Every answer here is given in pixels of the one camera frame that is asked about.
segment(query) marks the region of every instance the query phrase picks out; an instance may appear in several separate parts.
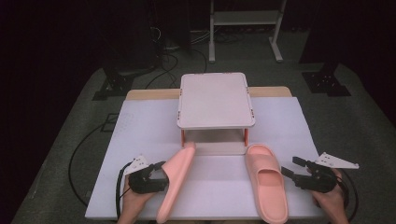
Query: black clamp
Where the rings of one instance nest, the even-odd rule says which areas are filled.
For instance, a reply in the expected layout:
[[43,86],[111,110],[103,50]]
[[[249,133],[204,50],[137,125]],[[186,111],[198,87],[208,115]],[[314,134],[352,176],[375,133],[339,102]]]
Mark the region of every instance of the black clamp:
[[292,179],[296,187],[326,193],[334,189],[339,182],[337,176],[329,167],[318,165],[312,161],[305,161],[299,157],[293,157],[292,161],[300,166],[308,167],[311,171],[311,176],[296,175],[293,171],[281,167],[282,175]]
[[162,169],[164,163],[164,161],[160,161],[142,170],[131,173],[128,179],[131,190],[139,194],[164,191],[169,184],[169,179],[167,177],[150,179],[151,172]]

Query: pink slipper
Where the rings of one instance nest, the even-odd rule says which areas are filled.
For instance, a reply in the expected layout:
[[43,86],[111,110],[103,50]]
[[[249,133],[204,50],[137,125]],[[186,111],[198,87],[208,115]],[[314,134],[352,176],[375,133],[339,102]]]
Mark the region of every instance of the pink slipper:
[[163,204],[158,210],[157,223],[162,224],[168,220],[178,192],[183,185],[187,172],[190,170],[194,154],[195,144],[186,143],[184,149],[181,149],[163,165],[163,171],[169,179],[169,187],[163,199]]
[[247,149],[245,159],[260,217],[272,224],[285,223],[288,202],[276,156],[264,145],[252,145]]

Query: human hand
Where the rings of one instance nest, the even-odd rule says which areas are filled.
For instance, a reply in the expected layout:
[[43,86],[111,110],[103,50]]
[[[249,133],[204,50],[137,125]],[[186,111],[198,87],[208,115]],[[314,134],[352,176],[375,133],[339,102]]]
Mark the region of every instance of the human hand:
[[132,224],[137,220],[137,216],[145,207],[146,202],[155,195],[154,193],[138,194],[133,192],[128,184],[129,175],[125,176],[123,196],[122,196],[122,211],[118,224]]
[[[338,170],[332,169],[332,171],[337,177],[342,178]],[[311,190],[311,194],[314,198],[314,203],[327,214],[332,224],[349,223],[344,208],[344,192],[338,184],[327,193]]]

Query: dark background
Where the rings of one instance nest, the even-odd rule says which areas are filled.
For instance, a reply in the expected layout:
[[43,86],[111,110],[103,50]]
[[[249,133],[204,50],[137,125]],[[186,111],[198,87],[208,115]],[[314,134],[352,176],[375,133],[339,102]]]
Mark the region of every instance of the dark background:
[[[272,9],[277,1],[219,0],[216,6]],[[393,124],[395,9],[386,0],[289,0],[282,23],[284,31],[310,28],[301,63],[345,64]],[[0,223],[8,223],[90,75],[108,62],[152,66],[158,52],[149,26],[166,27],[174,37],[186,34],[173,34],[178,27],[208,29],[209,1],[8,0],[0,10]],[[175,24],[178,17],[187,19]]]

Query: floor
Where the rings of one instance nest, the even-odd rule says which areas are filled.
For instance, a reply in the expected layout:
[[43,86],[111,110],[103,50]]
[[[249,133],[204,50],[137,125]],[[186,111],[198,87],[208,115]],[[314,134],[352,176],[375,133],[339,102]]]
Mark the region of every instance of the floor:
[[[235,41],[216,45],[215,63],[207,61],[206,41],[194,44],[190,52],[169,51],[172,56],[163,56],[163,68],[135,78],[132,89],[178,88],[182,75],[203,72],[242,72],[249,86],[288,87],[300,102],[318,153],[327,152],[361,167],[348,171],[359,195],[359,209],[352,223],[393,223],[396,219],[395,128],[365,91],[359,77],[341,64],[335,76],[351,96],[329,97],[309,90],[302,72],[318,71],[322,64],[298,63],[308,32],[280,33],[278,45],[283,63],[276,62],[268,43],[269,35],[230,35]],[[150,83],[164,69],[171,71]],[[105,78],[103,69],[92,74],[12,223],[114,223],[84,217],[84,204],[90,199],[111,138],[111,132],[101,132],[100,127],[107,115],[120,112],[124,99],[115,96],[104,101],[92,100]],[[351,195],[349,215],[356,201]],[[326,223],[326,220],[288,223]]]

